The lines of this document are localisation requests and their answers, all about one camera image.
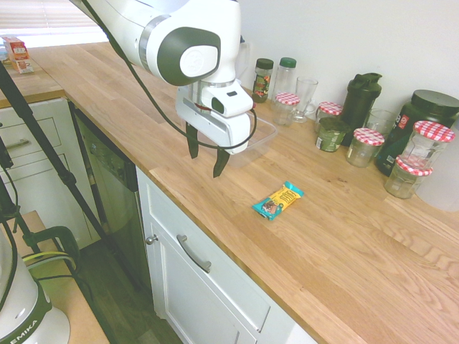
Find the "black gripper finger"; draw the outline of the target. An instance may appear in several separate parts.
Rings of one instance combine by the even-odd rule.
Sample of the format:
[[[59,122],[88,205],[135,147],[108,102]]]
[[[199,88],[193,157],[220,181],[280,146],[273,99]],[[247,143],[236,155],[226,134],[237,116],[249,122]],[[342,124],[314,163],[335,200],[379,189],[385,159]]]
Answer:
[[[217,149],[217,159],[213,168],[212,175],[214,178],[219,177],[230,159],[230,154],[223,148]]]
[[[186,122],[186,139],[189,149],[189,154],[192,159],[196,158],[199,153],[199,143],[198,143],[198,130],[192,126],[190,123]]]

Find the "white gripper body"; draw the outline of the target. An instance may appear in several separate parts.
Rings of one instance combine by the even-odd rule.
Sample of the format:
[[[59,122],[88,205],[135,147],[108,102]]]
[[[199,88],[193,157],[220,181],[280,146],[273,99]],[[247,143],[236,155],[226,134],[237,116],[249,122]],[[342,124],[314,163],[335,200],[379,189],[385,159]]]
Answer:
[[[189,88],[179,87],[176,96],[178,116],[220,147],[227,149],[230,155],[243,152],[248,142],[240,144],[250,135],[251,119],[247,113],[231,118],[222,117],[217,112],[200,110],[189,98]]]

